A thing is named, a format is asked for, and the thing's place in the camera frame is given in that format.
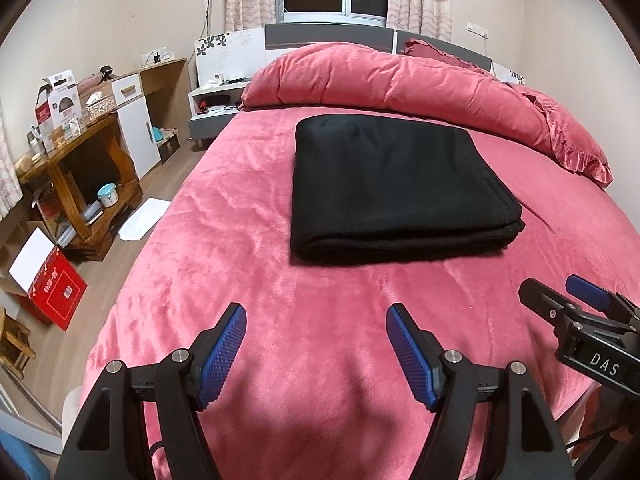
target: bed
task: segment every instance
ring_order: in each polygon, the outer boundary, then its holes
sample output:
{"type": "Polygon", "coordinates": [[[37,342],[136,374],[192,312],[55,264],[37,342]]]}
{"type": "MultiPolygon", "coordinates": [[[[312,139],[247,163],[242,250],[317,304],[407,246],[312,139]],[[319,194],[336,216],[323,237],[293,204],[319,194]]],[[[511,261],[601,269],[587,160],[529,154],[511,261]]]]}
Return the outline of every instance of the bed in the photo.
{"type": "MultiPolygon", "coordinates": [[[[610,173],[593,139],[572,137],[578,125],[555,105],[483,70],[346,44],[278,58],[243,100],[131,269],[89,355],[84,395],[108,361],[157,362],[233,301],[247,311],[246,336],[219,400],[200,415],[225,479],[409,477],[433,415],[415,402],[386,337],[394,302],[473,362],[524,362],[556,418],[585,393],[591,381],[556,362],[556,339],[521,306],[518,287],[534,277],[561,290],[576,273],[638,300],[640,238],[602,190],[610,173]],[[433,262],[292,258],[295,127],[336,113],[464,126],[522,204],[524,231],[500,252],[433,262]]],[[[478,465],[484,414],[464,478],[478,465]]],[[[162,452],[154,463],[168,478],[162,452]]]]}

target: wooden table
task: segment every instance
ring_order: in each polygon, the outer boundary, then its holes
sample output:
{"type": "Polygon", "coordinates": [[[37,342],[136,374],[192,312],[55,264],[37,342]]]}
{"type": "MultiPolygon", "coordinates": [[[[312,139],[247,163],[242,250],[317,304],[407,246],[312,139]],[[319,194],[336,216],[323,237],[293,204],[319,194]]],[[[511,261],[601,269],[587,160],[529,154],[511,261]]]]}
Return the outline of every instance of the wooden table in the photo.
{"type": "Polygon", "coordinates": [[[21,184],[46,174],[52,181],[53,187],[60,197],[66,217],[76,230],[76,237],[67,248],[81,251],[89,260],[102,261],[106,256],[113,235],[111,223],[115,216],[126,206],[137,208],[142,202],[142,188],[136,176],[133,161],[120,147],[120,127],[116,114],[109,114],[97,123],[90,126],[83,134],[68,140],[60,149],[53,150],[44,156],[29,171],[19,177],[21,184]],[[87,225],[82,212],[86,208],[86,202],[76,191],[77,187],[72,183],[60,168],[60,163],[78,146],[93,136],[100,135],[104,147],[110,159],[115,163],[120,173],[120,181],[117,183],[118,202],[104,210],[104,213],[92,225],[87,225]]]}

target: wooden stool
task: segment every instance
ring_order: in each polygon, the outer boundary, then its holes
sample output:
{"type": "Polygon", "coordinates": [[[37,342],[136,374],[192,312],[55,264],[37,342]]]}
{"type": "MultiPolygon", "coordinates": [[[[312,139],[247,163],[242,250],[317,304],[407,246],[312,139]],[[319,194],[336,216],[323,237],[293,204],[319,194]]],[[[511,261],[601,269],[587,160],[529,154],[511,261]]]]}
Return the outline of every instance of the wooden stool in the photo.
{"type": "Polygon", "coordinates": [[[0,362],[20,379],[29,358],[35,359],[36,352],[29,346],[31,331],[22,323],[7,316],[0,306],[0,362]]]}

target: pink pillow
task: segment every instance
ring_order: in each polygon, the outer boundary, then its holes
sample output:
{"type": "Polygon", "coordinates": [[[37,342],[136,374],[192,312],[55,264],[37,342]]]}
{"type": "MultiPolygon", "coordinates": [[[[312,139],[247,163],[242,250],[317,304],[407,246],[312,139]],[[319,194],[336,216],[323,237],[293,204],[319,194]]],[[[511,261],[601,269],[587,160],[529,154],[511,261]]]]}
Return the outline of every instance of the pink pillow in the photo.
{"type": "Polygon", "coordinates": [[[511,83],[509,86],[527,97],[544,115],[551,147],[560,166],[584,174],[602,189],[613,181],[604,151],[569,110],[538,90],[511,83]]]}
{"type": "Polygon", "coordinates": [[[552,156],[545,118],[489,73],[353,43],[297,48],[259,70],[245,107],[327,105],[391,110],[516,140],[552,156]]]}
{"type": "Polygon", "coordinates": [[[407,56],[429,57],[431,59],[437,59],[438,61],[453,66],[461,66],[463,68],[478,68],[482,70],[478,65],[474,63],[470,63],[468,61],[465,61],[464,59],[460,59],[458,56],[448,54],[447,52],[434,47],[431,43],[427,43],[423,40],[416,40],[415,38],[411,38],[410,40],[404,42],[404,53],[407,56]]]}

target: wooden floor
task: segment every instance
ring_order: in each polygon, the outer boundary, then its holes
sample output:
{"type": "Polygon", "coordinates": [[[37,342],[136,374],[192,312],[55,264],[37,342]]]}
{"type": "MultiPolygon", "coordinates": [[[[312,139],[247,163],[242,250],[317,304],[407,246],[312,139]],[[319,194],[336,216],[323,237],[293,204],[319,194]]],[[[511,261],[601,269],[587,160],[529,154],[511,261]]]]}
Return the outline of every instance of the wooden floor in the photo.
{"type": "MultiPolygon", "coordinates": [[[[172,200],[204,153],[195,143],[186,142],[166,164],[144,177],[145,198],[172,200]]],[[[55,325],[44,326],[32,317],[26,320],[37,357],[24,370],[24,384],[57,418],[62,416],[66,394],[81,385],[87,355],[149,235],[127,242],[116,236],[103,262],[78,265],[88,288],[66,332],[55,325]]]]}

